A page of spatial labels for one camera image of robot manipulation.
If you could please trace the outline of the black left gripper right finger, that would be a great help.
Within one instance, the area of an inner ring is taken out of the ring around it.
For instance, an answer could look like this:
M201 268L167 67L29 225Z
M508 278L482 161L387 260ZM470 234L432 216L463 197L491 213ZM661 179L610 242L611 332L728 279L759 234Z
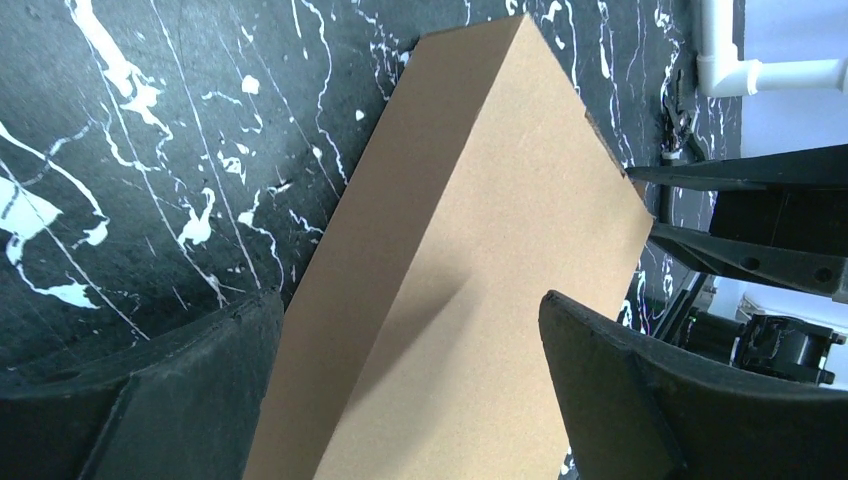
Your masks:
M847 395L732 368L550 291L539 331L583 479L843 479Z

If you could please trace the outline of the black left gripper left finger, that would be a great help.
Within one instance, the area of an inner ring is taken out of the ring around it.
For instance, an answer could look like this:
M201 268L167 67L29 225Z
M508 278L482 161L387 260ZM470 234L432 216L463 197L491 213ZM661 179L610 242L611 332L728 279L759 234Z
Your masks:
M261 290L139 346L1 382L5 479L239 479L281 334Z

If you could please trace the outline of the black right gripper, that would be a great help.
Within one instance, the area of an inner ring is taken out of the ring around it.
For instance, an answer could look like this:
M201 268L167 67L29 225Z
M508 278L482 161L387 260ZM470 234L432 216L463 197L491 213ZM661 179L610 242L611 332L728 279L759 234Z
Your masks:
M832 345L845 344L844 334L788 314L758 311L735 320L695 301L711 277L847 297L847 146L626 172L658 185L730 191L719 193L706 231L658 222L651 228L649 240L694 273L661 321L659 338L737 369L833 384L824 362Z

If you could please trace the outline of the brown cardboard box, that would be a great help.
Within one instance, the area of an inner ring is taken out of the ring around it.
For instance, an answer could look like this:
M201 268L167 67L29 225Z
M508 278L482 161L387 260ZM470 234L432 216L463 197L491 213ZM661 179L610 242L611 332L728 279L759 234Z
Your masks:
M652 223L534 19L424 36L285 310L248 479L554 479L542 297L618 315Z

